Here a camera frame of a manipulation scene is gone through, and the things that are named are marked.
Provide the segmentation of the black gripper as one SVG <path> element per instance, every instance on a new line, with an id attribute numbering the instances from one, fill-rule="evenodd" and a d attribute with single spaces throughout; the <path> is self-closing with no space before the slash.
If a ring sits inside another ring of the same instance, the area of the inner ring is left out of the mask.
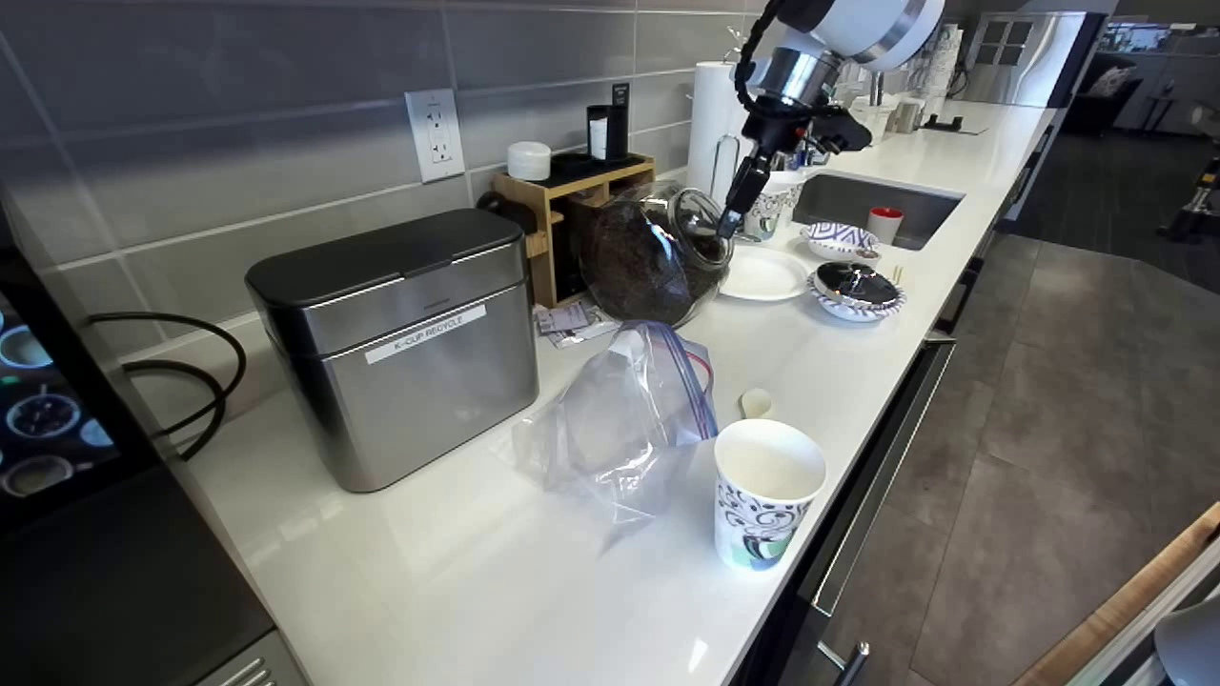
<path id="1" fill-rule="evenodd" d="M 725 241 L 743 229 L 779 157 L 791 157 L 799 144 L 810 144 L 817 154 L 860 154 L 874 144 L 874 133 L 845 106 L 789 106 L 779 100 L 757 100 L 743 133 L 756 140 L 756 148 L 734 168 L 725 196 L 725 215 L 715 220 Z"/>

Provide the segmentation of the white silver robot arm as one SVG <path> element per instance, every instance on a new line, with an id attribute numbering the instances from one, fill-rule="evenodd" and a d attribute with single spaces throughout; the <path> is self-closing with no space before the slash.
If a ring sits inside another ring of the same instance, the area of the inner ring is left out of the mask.
<path id="1" fill-rule="evenodd" d="M 741 47 L 732 88 L 746 110 L 741 159 L 715 234 L 732 241 L 756 210 L 774 166 L 799 144 L 817 154 L 860 154 L 874 133 L 827 97 L 843 66 L 892 72 L 910 61 L 946 0 L 766 0 Z"/>

